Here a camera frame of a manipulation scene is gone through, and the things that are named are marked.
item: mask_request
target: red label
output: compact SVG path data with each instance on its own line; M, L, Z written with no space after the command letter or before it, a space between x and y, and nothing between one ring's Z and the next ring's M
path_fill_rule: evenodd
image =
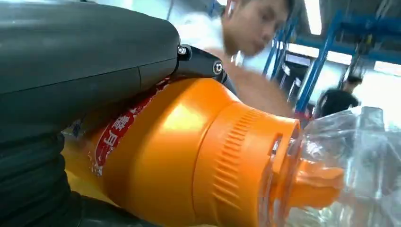
M107 156L118 146L124 134L128 131L129 127L135 122L136 117L146 106L152 101L157 93L164 90L170 82L170 78L165 78L160 81L156 86L151 88L149 96L140 102L131 106L127 111L122 113L117 119L112 120L103 131L96 149L95 160L93 162L92 171L98 175L102 175L102 168L106 162Z

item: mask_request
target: black shirt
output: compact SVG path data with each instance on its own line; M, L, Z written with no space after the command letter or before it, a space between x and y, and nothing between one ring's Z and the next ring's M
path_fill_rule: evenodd
M329 89L324 93L318 103L320 107L318 117L325 117L359 105L359 101L350 93Z

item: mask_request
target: white shirt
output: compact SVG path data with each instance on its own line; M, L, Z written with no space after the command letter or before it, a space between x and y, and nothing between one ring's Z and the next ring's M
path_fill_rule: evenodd
M217 49L225 51L221 18L210 18L206 13L192 13L184 17L181 24L174 25L180 35L181 44L194 46L201 50ZM239 52L232 57L236 65L242 64Z

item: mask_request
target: metal screw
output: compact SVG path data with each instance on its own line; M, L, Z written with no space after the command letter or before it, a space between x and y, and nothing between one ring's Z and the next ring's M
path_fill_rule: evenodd
M221 63L221 61L216 61L214 62L214 66L213 66L213 72L214 74L218 75L223 71L223 64Z
M178 46L178 54L180 55L185 55L187 53L187 48L182 47L182 46Z

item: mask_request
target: person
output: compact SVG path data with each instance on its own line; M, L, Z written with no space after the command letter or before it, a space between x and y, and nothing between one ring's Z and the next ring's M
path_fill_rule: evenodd
M175 25L181 44L218 56L231 78L238 98L245 104L278 116L292 117L285 95L277 84L256 72L238 67L232 57L239 52L254 56L286 23L295 0L231 0L222 17L191 14Z
M329 89L324 92L317 102L314 118L325 117L358 106L359 101L352 93L361 83L361 77L348 76L342 89Z

